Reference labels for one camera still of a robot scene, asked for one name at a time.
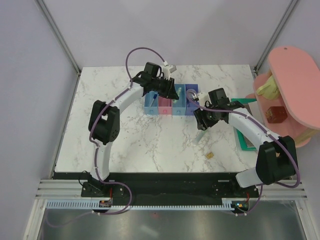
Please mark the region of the teal blue plastic bin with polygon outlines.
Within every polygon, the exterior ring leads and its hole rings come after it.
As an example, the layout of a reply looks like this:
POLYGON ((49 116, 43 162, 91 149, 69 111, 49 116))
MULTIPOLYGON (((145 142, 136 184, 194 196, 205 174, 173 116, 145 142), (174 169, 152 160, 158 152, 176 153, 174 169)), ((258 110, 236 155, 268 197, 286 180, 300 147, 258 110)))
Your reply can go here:
POLYGON ((186 85, 185 84, 175 84, 175 90, 182 88, 180 99, 176 104, 172 101, 172 115, 173 116, 184 116, 186 113, 186 85))

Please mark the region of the green correction tape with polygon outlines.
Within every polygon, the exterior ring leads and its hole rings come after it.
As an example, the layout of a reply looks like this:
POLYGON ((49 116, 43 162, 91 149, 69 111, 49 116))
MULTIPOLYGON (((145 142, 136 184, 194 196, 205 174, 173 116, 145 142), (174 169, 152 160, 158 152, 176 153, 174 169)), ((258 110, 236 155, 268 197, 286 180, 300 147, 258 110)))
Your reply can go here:
POLYGON ((197 144, 200 142, 200 140, 203 138, 203 136, 204 136, 205 134, 206 134, 206 130, 200 131, 200 132, 197 134, 196 138, 194 139, 193 143, 194 143, 195 145, 197 145, 197 144))
POLYGON ((173 104, 176 104, 176 103, 179 101, 181 92, 182 92, 182 88, 179 87, 179 88, 176 90, 177 99, 173 99, 173 100, 172 100, 172 103, 173 103, 173 104))

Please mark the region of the pink plastic bin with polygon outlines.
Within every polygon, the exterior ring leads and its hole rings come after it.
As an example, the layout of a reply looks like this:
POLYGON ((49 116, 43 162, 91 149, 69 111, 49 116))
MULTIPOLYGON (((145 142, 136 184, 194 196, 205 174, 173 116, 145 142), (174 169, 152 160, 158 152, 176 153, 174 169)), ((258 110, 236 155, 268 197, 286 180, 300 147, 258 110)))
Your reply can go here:
POLYGON ((158 114, 172 115, 172 100, 164 97, 158 98, 158 114))

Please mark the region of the clear jar of clips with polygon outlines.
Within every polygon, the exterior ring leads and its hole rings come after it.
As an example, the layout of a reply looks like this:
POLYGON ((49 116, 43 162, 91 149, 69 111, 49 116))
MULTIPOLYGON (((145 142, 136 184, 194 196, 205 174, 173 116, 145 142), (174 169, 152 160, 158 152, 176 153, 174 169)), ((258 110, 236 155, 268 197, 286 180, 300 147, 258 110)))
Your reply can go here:
POLYGON ((187 89, 186 96, 188 96, 189 98, 196 98, 198 96, 197 91, 194 90, 193 88, 187 89))

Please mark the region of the blue whiteboard marker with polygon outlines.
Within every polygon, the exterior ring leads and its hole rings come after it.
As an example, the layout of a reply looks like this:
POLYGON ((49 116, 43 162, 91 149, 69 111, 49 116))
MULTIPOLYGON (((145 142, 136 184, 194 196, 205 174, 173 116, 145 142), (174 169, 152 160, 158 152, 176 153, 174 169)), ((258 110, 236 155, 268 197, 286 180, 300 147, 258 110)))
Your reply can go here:
POLYGON ((153 97, 152 97, 152 100, 151 100, 151 102, 150 102, 149 107, 152 107, 152 106, 153 106, 153 104, 154 104, 155 100, 157 99, 157 96, 158 96, 158 94, 157 94, 157 93, 155 93, 155 94, 153 95, 153 97))

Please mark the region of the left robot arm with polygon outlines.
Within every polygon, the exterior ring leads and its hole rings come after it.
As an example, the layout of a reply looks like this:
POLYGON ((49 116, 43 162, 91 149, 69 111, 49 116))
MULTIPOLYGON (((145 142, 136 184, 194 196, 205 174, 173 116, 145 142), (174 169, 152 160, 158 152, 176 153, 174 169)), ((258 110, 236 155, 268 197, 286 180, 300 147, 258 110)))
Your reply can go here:
POLYGON ((144 70, 134 76, 123 92, 110 103, 100 100, 94 102, 88 125, 89 141, 95 145, 90 174, 97 179, 92 185, 92 191, 99 197, 106 196, 110 191, 109 183, 104 180, 110 175, 111 148, 120 133, 121 113, 149 92, 156 92, 165 99, 178 100, 175 80, 171 77, 176 70, 175 65, 159 66, 147 62, 144 70))

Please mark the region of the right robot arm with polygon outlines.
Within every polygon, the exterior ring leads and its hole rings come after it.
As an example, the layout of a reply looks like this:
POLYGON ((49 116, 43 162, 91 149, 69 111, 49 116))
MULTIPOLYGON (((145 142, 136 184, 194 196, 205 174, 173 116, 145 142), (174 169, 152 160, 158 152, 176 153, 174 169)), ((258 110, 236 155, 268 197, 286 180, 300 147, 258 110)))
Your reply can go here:
POLYGON ((301 181, 295 141, 280 136, 258 122, 239 101, 230 101, 223 88, 208 93, 188 90, 186 97, 197 109, 193 112, 197 128, 205 131, 219 121, 240 131, 256 148, 255 167, 239 172, 229 184, 235 197, 242 196, 247 187, 278 184, 294 189, 301 181))

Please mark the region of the dark blue plastic bin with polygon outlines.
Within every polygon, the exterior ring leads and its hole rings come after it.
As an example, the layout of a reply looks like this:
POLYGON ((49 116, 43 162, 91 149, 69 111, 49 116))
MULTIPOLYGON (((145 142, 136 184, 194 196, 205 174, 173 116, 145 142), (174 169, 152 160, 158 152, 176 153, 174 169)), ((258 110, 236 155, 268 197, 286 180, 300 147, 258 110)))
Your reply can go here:
MULTIPOLYGON (((185 85, 185 90, 194 90, 196 93, 199 92, 199 85, 198 84, 186 84, 185 85)), ((186 98, 186 111, 185 115, 186 116, 194 116, 194 111, 197 109, 197 107, 193 104, 190 103, 189 99, 186 98)))

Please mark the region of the small gold binder clip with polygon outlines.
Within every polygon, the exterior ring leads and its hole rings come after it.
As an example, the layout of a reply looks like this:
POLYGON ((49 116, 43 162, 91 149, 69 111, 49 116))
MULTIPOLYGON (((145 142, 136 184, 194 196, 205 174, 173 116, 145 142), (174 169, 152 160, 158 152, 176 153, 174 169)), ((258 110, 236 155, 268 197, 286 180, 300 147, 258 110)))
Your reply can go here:
POLYGON ((214 157, 214 154, 212 152, 209 152, 205 155, 206 159, 209 160, 209 159, 212 159, 214 157))

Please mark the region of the green book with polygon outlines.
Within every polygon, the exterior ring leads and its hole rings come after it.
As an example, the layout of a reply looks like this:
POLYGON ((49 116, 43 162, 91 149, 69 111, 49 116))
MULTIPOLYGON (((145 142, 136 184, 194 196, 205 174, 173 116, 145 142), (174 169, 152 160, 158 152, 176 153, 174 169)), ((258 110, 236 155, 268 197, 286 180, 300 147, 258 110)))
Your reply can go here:
MULTIPOLYGON (((255 98, 232 98, 231 101, 239 101, 244 107, 248 110, 248 112, 252 115, 251 108, 249 104, 256 104, 257 100, 255 98)), ((242 151, 251 151, 255 152, 255 146, 249 141, 249 139, 237 128, 234 128, 234 132, 237 138, 237 145, 240 147, 242 151)))

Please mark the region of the brown cube on shelf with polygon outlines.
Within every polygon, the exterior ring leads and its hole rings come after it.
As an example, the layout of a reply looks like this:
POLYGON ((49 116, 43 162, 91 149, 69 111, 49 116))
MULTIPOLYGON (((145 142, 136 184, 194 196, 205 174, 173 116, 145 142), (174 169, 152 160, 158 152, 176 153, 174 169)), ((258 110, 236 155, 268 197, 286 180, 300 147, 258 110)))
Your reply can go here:
POLYGON ((271 106, 266 112, 267 122, 270 124, 280 124, 288 118, 288 114, 284 106, 271 106))

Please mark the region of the yellow cup on shelf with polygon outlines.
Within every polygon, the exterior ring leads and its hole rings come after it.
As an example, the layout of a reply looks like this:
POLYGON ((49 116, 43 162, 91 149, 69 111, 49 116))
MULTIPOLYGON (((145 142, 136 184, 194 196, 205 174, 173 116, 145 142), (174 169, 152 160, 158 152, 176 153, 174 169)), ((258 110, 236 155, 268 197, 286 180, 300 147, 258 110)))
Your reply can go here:
POLYGON ((263 96, 265 99, 270 101, 275 100, 280 96, 280 90, 273 75, 267 79, 265 84, 256 90, 256 94, 258 96, 263 96))

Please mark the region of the pink wooden shelf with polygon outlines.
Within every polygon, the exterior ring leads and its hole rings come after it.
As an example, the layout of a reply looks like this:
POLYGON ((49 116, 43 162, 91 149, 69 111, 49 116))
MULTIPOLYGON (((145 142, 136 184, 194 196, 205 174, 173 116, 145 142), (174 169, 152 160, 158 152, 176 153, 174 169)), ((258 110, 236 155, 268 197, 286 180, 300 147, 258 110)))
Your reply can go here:
POLYGON ((290 136, 295 146, 306 145, 320 131, 320 70, 314 59, 304 50, 294 46, 279 46, 268 55, 269 71, 259 74, 253 82, 253 93, 262 115, 263 123, 282 137, 290 136), (280 95, 268 100, 256 91, 273 76, 280 95), (266 111, 273 106, 283 106, 287 118, 281 123, 269 123, 266 111))

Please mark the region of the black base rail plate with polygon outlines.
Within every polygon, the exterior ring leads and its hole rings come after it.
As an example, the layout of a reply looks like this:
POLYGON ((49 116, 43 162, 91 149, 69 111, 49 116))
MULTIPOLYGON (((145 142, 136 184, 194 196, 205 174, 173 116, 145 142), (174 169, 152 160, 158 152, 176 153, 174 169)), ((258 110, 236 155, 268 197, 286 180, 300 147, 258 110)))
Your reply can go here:
POLYGON ((128 173, 112 172, 102 184, 88 172, 54 173, 55 180, 77 180, 81 196, 111 198, 119 205, 200 205, 222 203, 227 199, 253 199, 259 196, 254 186, 241 188, 234 172, 128 173))

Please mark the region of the aluminium frame rails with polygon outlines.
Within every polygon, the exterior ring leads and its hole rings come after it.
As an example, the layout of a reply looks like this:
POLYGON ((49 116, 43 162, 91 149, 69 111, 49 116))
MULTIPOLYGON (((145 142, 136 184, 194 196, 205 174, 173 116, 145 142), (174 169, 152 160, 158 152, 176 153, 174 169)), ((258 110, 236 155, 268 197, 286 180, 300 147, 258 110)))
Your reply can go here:
POLYGON ((262 201, 295 201, 307 194, 302 184, 290 189, 280 184, 240 188, 230 174, 113 173, 106 184, 90 178, 41 180, 24 239, 37 240, 46 210, 79 210, 91 214, 142 211, 219 211, 247 216, 262 201))

